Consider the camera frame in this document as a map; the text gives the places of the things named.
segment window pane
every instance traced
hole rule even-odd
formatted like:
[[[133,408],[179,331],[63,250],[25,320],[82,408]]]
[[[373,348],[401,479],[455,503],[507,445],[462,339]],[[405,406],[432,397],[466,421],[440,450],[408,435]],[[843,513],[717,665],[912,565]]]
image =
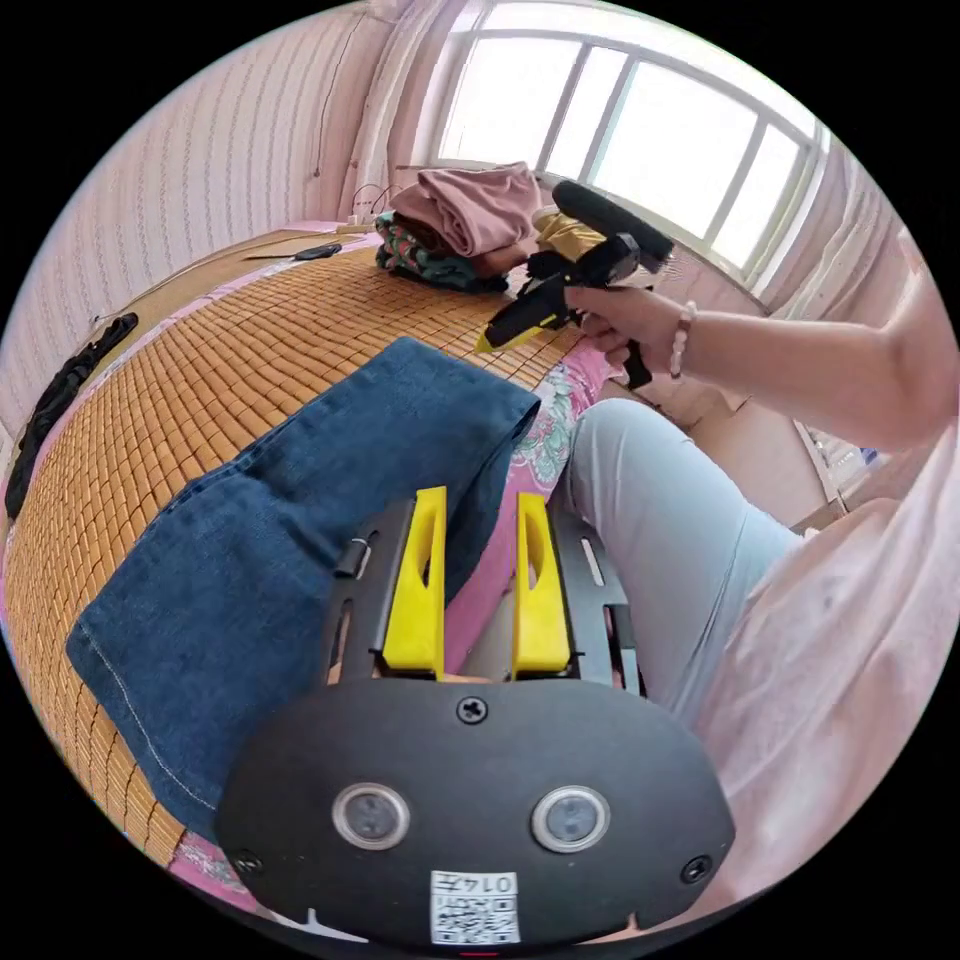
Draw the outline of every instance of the window pane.
[[[580,176],[603,108],[613,93],[626,59],[625,53],[616,50],[595,47],[590,51],[560,126],[557,141],[550,152],[547,162],[550,173],[573,179]]]
[[[641,63],[594,183],[702,238],[755,123],[735,100]]]
[[[812,113],[759,70],[679,27],[653,17],[598,3],[580,7],[558,3],[504,3],[483,23],[489,30],[562,30],[635,43],[699,67],[756,97],[799,130],[813,135]]]
[[[536,166],[580,44],[481,40],[467,62],[440,146],[443,160]]]
[[[766,229],[790,178],[799,147],[774,127],[767,127],[757,158],[734,201],[714,250],[742,267]]]

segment jeans seam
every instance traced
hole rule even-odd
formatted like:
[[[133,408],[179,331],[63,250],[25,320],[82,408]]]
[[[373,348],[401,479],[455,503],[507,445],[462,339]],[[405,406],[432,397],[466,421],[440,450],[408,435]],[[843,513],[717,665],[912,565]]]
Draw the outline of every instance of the jeans seam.
[[[107,670],[110,671],[110,675],[113,677],[114,683],[117,685],[117,688],[119,689],[121,695],[123,696],[123,700],[124,700],[124,702],[125,702],[126,705],[127,705],[127,709],[130,711],[130,716],[133,717],[134,722],[136,723],[137,727],[140,729],[140,732],[143,734],[143,739],[144,739],[144,742],[145,742],[146,745],[147,745],[147,749],[148,749],[148,750],[150,751],[150,753],[152,754],[154,760],[157,761],[157,764],[159,765],[160,769],[161,769],[185,794],[187,794],[188,797],[192,798],[193,800],[196,800],[197,803],[203,804],[203,806],[205,806],[208,810],[214,810],[214,809],[216,809],[216,808],[213,806],[213,804],[207,803],[207,801],[204,800],[202,797],[198,797],[186,784],[182,783],[182,782],[177,778],[177,775],[167,766],[166,763],[164,763],[164,761],[163,761],[163,759],[161,758],[160,754],[157,753],[156,748],[154,747],[152,741],[150,740],[150,735],[147,733],[146,729],[144,728],[143,723],[142,723],[141,720],[140,720],[140,717],[137,715],[137,711],[134,709],[133,704],[130,702],[130,697],[127,695],[126,687],[124,687],[123,681],[120,679],[119,674],[117,673],[116,670],[114,670],[114,668],[113,668],[112,664],[110,663],[110,661],[107,660],[107,658],[104,656],[103,651],[100,649],[99,645],[97,644],[97,641],[94,640],[93,637],[90,636],[90,633],[89,633],[89,632],[87,631],[87,629],[83,626],[83,624],[77,624],[77,626],[80,628],[81,632],[83,633],[84,637],[86,638],[87,643],[88,643],[88,644],[90,645],[90,647],[93,649],[93,652],[100,658],[100,660],[103,662],[103,665],[107,668]]]

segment window frame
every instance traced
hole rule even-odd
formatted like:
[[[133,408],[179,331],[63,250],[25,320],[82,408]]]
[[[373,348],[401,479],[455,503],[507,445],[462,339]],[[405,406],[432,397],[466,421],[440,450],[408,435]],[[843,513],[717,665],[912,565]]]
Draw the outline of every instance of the window frame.
[[[753,95],[741,90],[735,84],[685,61],[678,60],[656,50],[651,50],[640,44],[609,39],[593,34],[572,33],[563,30],[485,28],[484,24],[493,9],[503,3],[510,2],[530,2],[530,0],[481,0],[481,2],[477,4],[477,12],[472,22],[462,30],[451,34],[450,40],[453,48],[447,76],[452,82],[446,85],[440,101],[440,109],[436,122],[428,141],[429,165],[439,167],[457,166],[461,169],[484,169],[490,166],[488,163],[444,159],[440,156],[440,147],[452,118],[453,109],[465,77],[466,68],[469,65],[471,54],[476,49],[477,43],[481,40],[545,39],[573,41],[580,44],[580,50],[567,77],[563,92],[561,93],[560,100],[548,128],[540,156],[534,168],[534,173],[547,186],[553,186],[563,179],[548,173],[545,167],[556,143],[570,101],[573,98],[577,82],[580,79],[583,67],[592,49],[602,47],[608,50],[615,50],[624,53],[626,60],[613,86],[613,90],[607,99],[607,103],[601,112],[593,140],[587,151],[584,164],[577,176],[577,179],[584,183],[589,184],[591,176],[599,169],[606,150],[607,141],[609,140],[607,131],[611,129],[611,120],[615,117],[618,107],[622,104],[623,98],[630,89],[630,81],[637,65],[640,63],[649,63],[671,70],[736,100],[752,110],[757,117],[744,155],[727,187],[726,193],[714,214],[705,236],[703,238],[696,237],[680,225],[667,220],[655,211],[646,209],[626,197],[617,196],[609,191],[599,190],[596,186],[593,186],[593,189],[606,194],[610,199],[632,210],[661,232],[667,233],[674,240],[679,241],[698,257],[722,270],[747,291],[751,292],[752,295],[756,296],[758,293],[756,288],[762,286],[761,278],[768,272],[768,268],[771,266],[772,261],[783,245],[787,233],[790,231],[800,208],[804,204],[804,200],[814,185],[818,169],[822,166],[826,153],[826,130],[820,121],[815,119],[813,133],[808,135],[794,126],[786,117],[777,113],[772,107],[767,106],[767,104],[758,100]],[[589,0],[587,0],[587,2],[583,2],[583,0],[536,0],[536,2],[544,5],[553,3],[563,6],[595,6],[593,3],[590,3]],[[623,8],[623,12],[632,14],[633,16],[643,17],[655,24],[661,24],[663,22],[642,13],[627,10],[626,8]],[[751,165],[763,142],[763,136],[768,125],[776,128],[797,144],[797,156],[766,227],[757,240],[750,256],[744,262],[744,265],[738,267],[717,253],[713,249],[712,244],[716,240],[730,211],[733,209],[733,205],[739,196],[740,190],[750,172]]]

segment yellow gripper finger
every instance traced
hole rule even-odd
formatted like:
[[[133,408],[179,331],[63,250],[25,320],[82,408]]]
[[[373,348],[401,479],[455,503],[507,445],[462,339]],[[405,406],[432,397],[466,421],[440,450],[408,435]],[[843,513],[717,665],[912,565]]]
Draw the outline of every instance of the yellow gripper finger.
[[[530,586],[530,569],[536,578]],[[513,628],[513,679],[560,673],[570,662],[570,640],[560,571],[543,497],[517,497],[517,588]]]
[[[443,678],[446,539],[446,487],[418,490],[383,645],[391,670]]]

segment folded clothes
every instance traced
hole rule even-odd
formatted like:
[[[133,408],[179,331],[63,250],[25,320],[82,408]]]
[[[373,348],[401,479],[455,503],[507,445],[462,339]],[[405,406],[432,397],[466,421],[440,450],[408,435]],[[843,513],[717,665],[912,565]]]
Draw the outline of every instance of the folded clothes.
[[[525,163],[492,170],[422,170],[394,197],[402,217],[432,228],[462,257],[474,257],[533,236],[533,214],[543,205],[540,186]]]
[[[393,211],[382,213],[374,221],[383,245],[377,250],[377,266],[411,279],[418,279],[443,290],[462,293],[491,293],[507,289],[502,277],[478,279],[464,257],[441,257],[421,247],[416,239],[394,220]]]
[[[411,217],[405,217],[396,210],[387,211],[387,213],[392,213],[394,224],[406,230],[414,242],[423,247],[427,253],[433,253],[438,257],[456,256],[450,244],[433,227]]]
[[[420,223],[419,220],[411,220],[395,210],[393,211],[393,222],[397,227],[406,230],[413,241],[428,253],[438,257],[456,256],[450,249],[450,245],[433,227]],[[488,277],[502,277],[513,270],[514,267],[519,267],[536,249],[536,241],[531,237],[518,243],[511,243],[508,247],[500,247],[488,253],[479,253],[475,257],[467,257],[466,260],[473,267],[473,272],[477,277],[485,280]]]
[[[456,594],[539,403],[404,338],[157,515],[81,613],[67,655],[182,824],[213,840],[239,747],[316,681],[334,565],[365,519],[445,485],[447,600]]]

